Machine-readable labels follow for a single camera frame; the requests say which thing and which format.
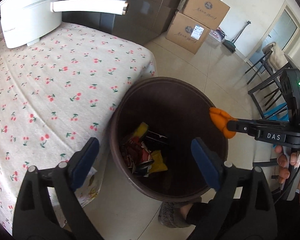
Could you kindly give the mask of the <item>yellow snack bag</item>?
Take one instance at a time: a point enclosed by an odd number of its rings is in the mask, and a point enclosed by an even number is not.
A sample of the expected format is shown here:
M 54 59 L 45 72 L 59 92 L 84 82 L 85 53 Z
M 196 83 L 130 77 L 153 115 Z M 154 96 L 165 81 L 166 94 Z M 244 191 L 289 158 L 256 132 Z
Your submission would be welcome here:
M 148 125 L 142 122 L 126 144 L 130 172 L 137 177 L 148 177 L 152 173 L 167 171 L 161 153 L 166 141 L 166 136 L 149 130 Z

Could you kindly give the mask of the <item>dark brown trash bin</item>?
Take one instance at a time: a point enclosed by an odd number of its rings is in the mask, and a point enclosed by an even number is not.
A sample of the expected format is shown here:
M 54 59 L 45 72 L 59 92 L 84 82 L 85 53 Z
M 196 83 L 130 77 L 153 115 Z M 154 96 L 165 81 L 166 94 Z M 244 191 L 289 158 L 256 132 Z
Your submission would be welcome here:
M 191 142 L 201 138 L 222 160 L 228 140 L 213 124 L 214 104 L 196 87 L 170 77 L 153 77 L 132 85 L 110 124 L 110 150 L 122 176 L 139 192 L 162 202 L 185 202 L 209 190 L 191 153 Z M 123 145 L 144 122 L 164 139 L 158 146 L 166 171 L 147 177 L 132 174 L 123 160 Z

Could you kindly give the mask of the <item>black chair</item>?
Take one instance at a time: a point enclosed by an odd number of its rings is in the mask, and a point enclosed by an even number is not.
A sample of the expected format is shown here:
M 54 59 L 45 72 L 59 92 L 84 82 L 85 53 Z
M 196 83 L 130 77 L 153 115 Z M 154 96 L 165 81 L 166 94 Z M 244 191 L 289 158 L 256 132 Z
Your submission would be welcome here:
M 281 84 L 279 78 L 283 71 L 291 66 L 288 64 L 288 59 L 276 42 L 270 42 L 262 48 L 263 55 L 245 72 L 248 73 L 253 68 L 256 68 L 256 72 L 249 79 L 247 84 L 250 84 L 253 79 L 261 73 L 261 70 L 265 70 L 269 74 L 268 78 L 256 85 L 254 88 L 248 91 L 248 95 L 251 97 L 255 104 L 257 111 L 262 119 L 275 119 L 275 116 L 287 110 L 285 103 L 275 106 L 277 101 L 283 97 Z M 264 96 L 266 102 L 264 105 L 260 105 L 255 93 L 263 91 L 271 87 L 273 90 Z

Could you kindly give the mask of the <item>cardboard box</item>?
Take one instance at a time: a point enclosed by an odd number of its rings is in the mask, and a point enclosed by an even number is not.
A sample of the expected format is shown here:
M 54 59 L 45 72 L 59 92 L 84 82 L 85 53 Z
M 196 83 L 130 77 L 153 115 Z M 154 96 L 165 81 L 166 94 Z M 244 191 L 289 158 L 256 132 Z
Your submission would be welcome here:
M 166 38 L 196 54 L 210 31 L 211 29 L 205 25 L 181 12 L 177 12 L 168 28 Z
M 230 7 L 221 0 L 186 0 L 181 12 L 193 20 L 216 30 Z

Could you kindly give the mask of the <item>cherry print tablecloth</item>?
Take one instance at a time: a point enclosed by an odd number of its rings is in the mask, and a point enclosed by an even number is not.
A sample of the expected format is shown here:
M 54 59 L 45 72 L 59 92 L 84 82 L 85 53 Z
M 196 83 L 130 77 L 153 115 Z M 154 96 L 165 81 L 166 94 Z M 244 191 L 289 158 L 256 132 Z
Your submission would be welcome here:
M 97 197 L 109 120 L 126 91 L 154 75 L 147 48 L 95 29 L 63 23 L 34 45 L 10 49 L 0 24 L 0 225 L 7 232 L 27 169 L 69 161 L 91 137 L 100 151 L 76 196 L 82 206 Z

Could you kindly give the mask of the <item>white electric cooking pot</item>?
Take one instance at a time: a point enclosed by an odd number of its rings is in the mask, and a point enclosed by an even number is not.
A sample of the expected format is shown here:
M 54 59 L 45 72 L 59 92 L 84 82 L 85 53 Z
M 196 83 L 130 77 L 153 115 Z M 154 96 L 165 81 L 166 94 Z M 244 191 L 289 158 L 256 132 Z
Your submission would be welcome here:
M 2 0 L 1 27 L 10 49 L 37 43 L 58 28 L 62 13 L 68 11 L 101 12 L 125 15 L 125 0 Z

